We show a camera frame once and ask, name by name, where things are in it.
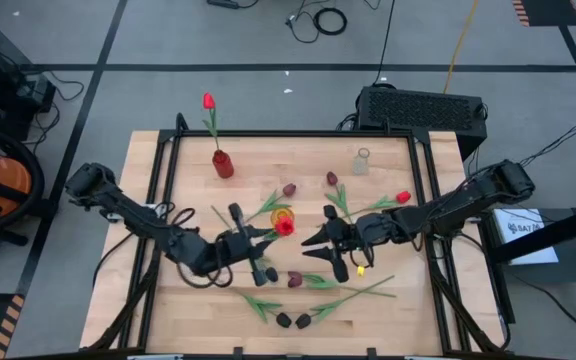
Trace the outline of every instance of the gray floor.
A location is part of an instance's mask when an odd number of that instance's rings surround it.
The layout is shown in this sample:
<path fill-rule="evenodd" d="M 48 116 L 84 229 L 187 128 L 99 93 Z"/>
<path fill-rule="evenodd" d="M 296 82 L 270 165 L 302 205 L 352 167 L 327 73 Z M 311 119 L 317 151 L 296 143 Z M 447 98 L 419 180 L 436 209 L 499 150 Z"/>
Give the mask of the gray floor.
<path fill-rule="evenodd" d="M 0 0 L 0 28 L 35 63 L 95 64 L 117 4 L 118 0 Z M 209 7 L 203 0 L 129 0 L 108 63 L 379 61 L 390 1 L 384 0 L 373 12 L 362 1 L 337 0 L 349 18 L 348 29 L 338 37 L 322 36 L 312 45 L 297 43 L 283 24 L 299 4 L 299 0 L 261 0 L 252 9 L 229 11 Z M 470 0 L 397 1 L 386 63 L 449 63 L 470 6 Z M 301 21 L 296 31 L 303 37 L 312 35 Z M 576 27 L 571 33 L 576 42 Z M 559 30 L 521 26 L 509 0 L 481 1 L 458 62 L 574 65 Z M 57 75 L 87 85 L 92 74 Z M 179 111 L 191 128 L 201 128 L 201 96 L 206 91 L 219 102 L 224 128 L 332 129 L 353 110 L 361 86 L 374 76 L 373 71 L 104 72 L 72 169 L 96 161 L 119 174 L 130 133 L 171 128 Z M 382 76 L 402 89 L 435 92 L 441 91 L 446 78 L 442 72 Z M 60 87 L 66 93 L 75 91 Z M 481 96 L 489 106 L 489 136 L 481 147 L 481 165 L 522 159 L 576 123 L 576 73 L 456 73 L 450 92 Z M 50 185 L 82 101 L 83 96 L 58 103 L 61 123 L 39 149 Z M 50 117 L 42 121 L 49 122 Z M 528 172 L 537 191 L 525 205 L 576 207 L 576 138 L 535 161 Z M 22 231 L 30 235 L 35 228 L 36 224 L 26 224 Z M 77 348 L 106 229 L 100 217 L 62 199 L 9 356 Z M 0 292 L 14 291 L 28 251 L 29 246 L 0 248 Z M 65 271 L 56 272 L 57 268 Z M 576 315 L 576 284 L 548 288 Z M 510 349 L 576 359 L 575 325 L 542 294 L 513 283 L 509 289 L 518 315 L 517 324 L 511 326 Z"/>

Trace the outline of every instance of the red vase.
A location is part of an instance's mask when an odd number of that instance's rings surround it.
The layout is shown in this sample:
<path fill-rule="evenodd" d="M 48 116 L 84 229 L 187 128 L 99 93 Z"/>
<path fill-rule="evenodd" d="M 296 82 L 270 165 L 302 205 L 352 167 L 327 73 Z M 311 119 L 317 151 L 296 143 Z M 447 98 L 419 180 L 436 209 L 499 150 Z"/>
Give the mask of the red vase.
<path fill-rule="evenodd" d="M 230 161 L 230 156 L 221 150 L 215 151 L 215 154 L 212 156 L 212 164 L 222 179 L 227 179 L 235 173 L 235 169 L 232 167 L 232 161 Z"/>

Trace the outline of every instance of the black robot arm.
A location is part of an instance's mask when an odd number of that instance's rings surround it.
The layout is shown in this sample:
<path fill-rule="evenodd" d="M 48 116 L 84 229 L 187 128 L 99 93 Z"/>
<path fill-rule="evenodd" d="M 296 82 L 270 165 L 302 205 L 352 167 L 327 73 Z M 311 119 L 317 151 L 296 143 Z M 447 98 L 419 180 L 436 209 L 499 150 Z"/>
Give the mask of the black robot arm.
<path fill-rule="evenodd" d="M 495 203 L 514 204 L 528 199 L 535 185 L 517 163 L 504 160 L 479 170 L 455 190 L 421 206 L 404 206 L 361 216 L 355 224 L 337 217 L 335 208 L 324 206 L 328 222 L 303 246 L 330 241 L 332 247 L 303 254 L 330 261 L 338 281 L 348 280 L 342 254 L 363 250 L 373 266 L 373 247 L 388 241 L 411 242 L 420 233 L 449 236 L 464 226 L 467 218 Z"/>
<path fill-rule="evenodd" d="M 195 275 L 206 276 L 249 259 L 255 284 L 261 286 L 266 282 L 255 260 L 263 256 L 271 242 L 261 241 L 253 245 L 251 239 L 263 236 L 271 229 L 244 226 L 241 209 L 236 203 L 228 209 L 239 231 L 226 231 L 218 236 L 219 241 L 209 243 L 199 236 L 199 229 L 168 224 L 155 210 L 125 196 L 115 184 L 112 171 L 102 165 L 84 164 L 66 183 L 66 193 L 73 198 L 74 204 L 86 210 L 101 207 L 102 214 L 113 212 L 121 215 L 128 230 L 138 237 L 154 239 L 168 259 L 185 264 Z"/>

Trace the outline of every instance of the small clear bottle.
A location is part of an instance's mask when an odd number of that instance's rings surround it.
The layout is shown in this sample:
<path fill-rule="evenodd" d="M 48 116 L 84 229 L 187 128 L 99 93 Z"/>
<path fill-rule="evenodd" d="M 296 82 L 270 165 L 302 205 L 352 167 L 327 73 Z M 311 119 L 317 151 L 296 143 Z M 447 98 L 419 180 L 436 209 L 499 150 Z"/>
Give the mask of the small clear bottle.
<path fill-rule="evenodd" d="M 352 172 L 355 175 L 366 175 L 368 174 L 368 157 L 370 156 L 370 150 L 366 148 L 361 148 L 357 151 L 357 156 L 352 163 Z"/>

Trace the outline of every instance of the wooden table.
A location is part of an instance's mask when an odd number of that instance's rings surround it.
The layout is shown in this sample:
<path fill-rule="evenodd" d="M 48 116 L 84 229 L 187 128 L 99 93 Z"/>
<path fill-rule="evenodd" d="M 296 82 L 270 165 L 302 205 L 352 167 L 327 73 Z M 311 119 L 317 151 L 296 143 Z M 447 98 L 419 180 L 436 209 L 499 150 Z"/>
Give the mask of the wooden table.
<path fill-rule="evenodd" d="M 145 201 L 157 136 L 155 131 L 138 131 L 132 135 L 120 187 L 137 202 Z M 431 143 L 441 191 L 450 191 L 464 179 L 455 135 L 432 133 Z M 412 194 L 409 204 L 416 203 L 405 139 L 221 138 L 220 145 L 231 155 L 235 165 L 235 175 L 228 180 L 218 178 L 211 165 L 212 138 L 183 139 L 172 201 L 177 209 L 195 208 L 197 214 L 184 226 L 200 226 L 201 235 L 213 239 L 224 230 L 224 225 L 211 211 L 210 205 L 227 215 L 228 204 L 238 202 L 244 215 L 249 215 L 274 189 L 281 191 L 285 184 L 295 183 L 297 192 L 286 202 L 292 205 L 296 214 L 296 231 L 266 251 L 279 271 L 279 282 L 256 288 L 246 262 L 232 267 L 232 286 L 263 300 L 283 303 L 284 311 L 295 312 L 290 313 L 293 321 L 309 307 L 350 294 L 339 289 L 322 291 L 286 287 L 288 270 L 334 278 L 329 263 L 302 256 L 300 246 L 301 241 L 314 234 L 324 221 L 322 206 L 328 204 L 324 193 L 334 192 L 325 180 L 329 170 L 346 185 L 351 211 L 369 205 L 383 195 L 393 198 L 403 190 Z M 355 176 L 352 174 L 352 161 L 361 147 L 370 149 L 370 171 L 366 176 Z M 419 145 L 418 154 L 424 192 L 429 199 L 430 187 Z M 163 164 L 162 174 L 165 174 L 167 160 Z M 162 175 L 158 199 L 161 198 L 164 178 Z M 269 214 L 258 216 L 252 224 L 268 227 Z M 104 252 L 123 238 L 126 231 L 123 224 L 110 225 Z M 479 239 L 474 225 L 467 225 L 464 232 Z M 135 239 L 120 248 L 99 272 L 82 346 L 94 342 L 123 306 L 136 243 Z M 453 253 L 465 307 L 491 340 L 501 344 L 503 333 L 483 255 L 472 244 L 458 239 L 454 241 Z M 147 350 L 153 353 L 229 354 L 234 347 L 242 346 L 246 354 L 365 355 L 366 348 L 375 347 L 379 355 L 441 354 L 424 253 L 416 253 L 410 244 L 387 244 L 376 248 L 375 254 L 376 267 L 367 269 L 364 277 L 358 277 L 347 261 L 350 280 L 346 285 L 366 287 L 395 275 L 378 291 L 395 294 L 397 298 L 356 297 L 321 323 L 303 330 L 294 325 L 290 329 L 281 328 L 274 318 L 269 318 L 268 324 L 264 324 L 232 289 L 190 288 L 179 278 L 175 265 L 164 259 Z M 458 347 L 454 314 L 448 303 L 445 304 L 449 321 L 452 320 L 453 347 Z M 133 320 L 132 345 L 137 342 L 140 318 L 141 309 L 136 311 Z"/>

